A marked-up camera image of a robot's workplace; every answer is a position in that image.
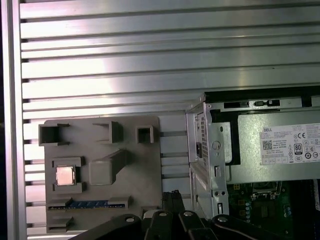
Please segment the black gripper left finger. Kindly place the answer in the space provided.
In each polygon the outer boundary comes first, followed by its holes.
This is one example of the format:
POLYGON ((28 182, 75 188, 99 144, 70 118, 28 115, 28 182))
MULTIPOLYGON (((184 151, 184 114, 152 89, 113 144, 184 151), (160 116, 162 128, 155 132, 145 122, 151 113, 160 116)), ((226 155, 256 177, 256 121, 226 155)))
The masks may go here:
POLYGON ((174 191, 163 193, 163 209, 155 211, 151 218, 140 219, 134 214, 120 215, 74 238, 76 240, 170 240, 174 218, 174 196, 174 191))

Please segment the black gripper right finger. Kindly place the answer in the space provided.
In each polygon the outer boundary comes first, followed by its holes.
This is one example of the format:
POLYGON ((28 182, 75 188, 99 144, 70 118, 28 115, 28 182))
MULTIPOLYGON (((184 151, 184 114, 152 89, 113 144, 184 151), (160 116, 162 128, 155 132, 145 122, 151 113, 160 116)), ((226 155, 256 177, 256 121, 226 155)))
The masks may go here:
POLYGON ((270 231, 251 225, 230 215, 201 219, 194 211, 186 210, 182 195, 172 191, 172 208, 188 240, 276 240, 270 231))

